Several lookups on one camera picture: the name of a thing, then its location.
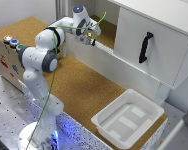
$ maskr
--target white plastic bin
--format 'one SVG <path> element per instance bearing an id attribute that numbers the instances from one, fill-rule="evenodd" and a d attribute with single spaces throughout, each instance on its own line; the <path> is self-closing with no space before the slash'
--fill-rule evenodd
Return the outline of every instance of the white plastic bin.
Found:
<path id="1" fill-rule="evenodd" d="M 91 120 L 116 147 L 129 149 L 163 113 L 163 108 L 129 89 Z"/>

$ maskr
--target white robotic arm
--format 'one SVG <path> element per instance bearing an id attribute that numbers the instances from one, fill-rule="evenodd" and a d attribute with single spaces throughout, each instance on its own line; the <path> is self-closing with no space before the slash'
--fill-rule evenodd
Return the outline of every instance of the white robotic arm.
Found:
<path id="1" fill-rule="evenodd" d="M 23 46 L 18 52 L 19 61 L 25 68 L 23 74 L 24 82 L 36 105 L 44 108 L 48 100 L 49 88 L 42 72 L 51 73 L 57 67 L 57 58 L 54 51 L 55 44 L 58 47 L 65 42 L 65 33 L 82 36 L 85 29 L 81 28 L 88 28 L 90 26 L 92 26 L 90 30 L 100 35 L 101 30 L 97 25 L 93 26 L 95 24 L 97 24 L 97 22 L 89 17 L 84 6 L 75 6 L 73 8 L 73 18 L 64 17 L 51 24 L 36 36 L 36 47 Z M 59 115 L 63 111 L 63 107 L 63 103 L 50 94 L 46 110 L 38 123 L 30 146 L 34 147 L 36 150 L 45 149 L 42 143 L 49 143 L 49 139 L 54 137 L 52 135 L 55 135 L 57 130 L 56 115 Z M 57 143 L 54 145 L 54 149 L 59 150 L 60 145 L 58 139 L 53 139 L 53 141 L 54 140 Z"/>

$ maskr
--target cabinet door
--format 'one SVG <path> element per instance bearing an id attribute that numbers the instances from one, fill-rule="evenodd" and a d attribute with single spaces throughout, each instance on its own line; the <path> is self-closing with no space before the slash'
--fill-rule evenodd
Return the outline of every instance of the cabinet door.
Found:
<path id="1" fill-rule="evenodd" d="M 140 64 L 139 56 L 147 32 L 154 36 L 148 40 L 147 60 Z M 173 86 L 187 51 L 187 35 L 127 9 L 120 9 L 114 48 L 117 56 Z"/>

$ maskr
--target black handle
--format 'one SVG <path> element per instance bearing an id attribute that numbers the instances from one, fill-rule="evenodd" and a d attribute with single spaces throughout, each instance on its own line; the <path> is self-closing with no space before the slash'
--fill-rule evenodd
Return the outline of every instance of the black handle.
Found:
<path id="1" fill-rule="evenodd" d="M 147 32 L 147 36 L 145 37 L 144 41 L 143 41 L 143 45 L 141 48 L 141 53 L 139 56 L 139 63 L 142 64 L 143 62 L 145 62 L 147 60 L 147 57 L 145 57 L 145 53 L 147 50 L 147 45 L 148 45 L 148 40 L 151 39 L 154 35 L 150 32 Z"/>

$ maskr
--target green cable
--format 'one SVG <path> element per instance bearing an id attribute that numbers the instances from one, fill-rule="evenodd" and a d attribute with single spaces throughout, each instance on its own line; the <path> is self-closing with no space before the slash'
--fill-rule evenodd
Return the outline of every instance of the green cable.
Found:
<path id="1" fill-rule="evenodd" d="M 99 24 L 102 22 L 102 20 L 104 20 L 105 16 L 106 16 L 106 12 L 104 12 L 103 17 L 100 19 L 100 21 L 99 21 L 98 23 L 96 23 L 96 24 L 93 25 L 93 26 L 86 27 L 86 28 L 75 28 L 75 27 L 69 27 L 69 26 L 57 26 L 56 28 L 89 29 L 89 28 L 92 28 L 92 27 L 94 27 L 94 26 L 97 25 L 97 31 L 96 31 L 96 33 L 95 33 L 95 39 L 96 39 L 96 38 L 97 38 L 97 32 L 98 32 Z M 53 31 L 53 38 L 54 38 L 55 52 L 56 52 L 56 55 L 57 55 L 57 44 L 56 44 L 57 42 L 56 42 L 56 38 L 55 38 L 55 33 L 54 33 L 54 31 Z M 33 136 L 34 136 L 34 133 L 35 133 L 35 131 L 36 131 L 36 128 L 37 128 L 37 126 L 38 126 L 38 124 L 39 124 L 39 122 L 40 122 L 40 120 L 41 120 L 41 117 L 42 117 L 42 115 L 43 115 L 43 112 L 45 111 L 45 108 L 46 108 L 47 103 L 48 103 L 48 101 L 49 101 L 50 94 L 51 94 L 51 91 L 52 91 L 52 87 L 53 87 L 53 84 L 54 84 L 55 75 L 56 75 L 56 69 L 54 70 L 54 74 L 53 74 L 53 78 L 52 78 L 52 83 L 51 83 L 51 85 L 50 85 L 50 91 L 49 91 L 49 94 L 48 94 L 48 97 L 47 97 L 47 101 L 46 101 L 46 103 L 45 103 L 45 105 L 44 105 L 44 107 L 43 107 L 43 110 L 42 110 L 42 112 L 41 112 L 41 114 L 40 114 L 40 116 L 39 116 L 38 122 L 36 123 L 35 129 L 34 129 L 32 135 L 31 135 L 31 138 L 30 138 L 30 140 L 29 140 L 29 143 L 27 144 L 26 150 L 27 150 L 27 148 L 29 147 L 29 144 L 30 144 L 30 142 L 31 142 L 31 140 L 32 140 L 32 138 L 33 138 Z"/>

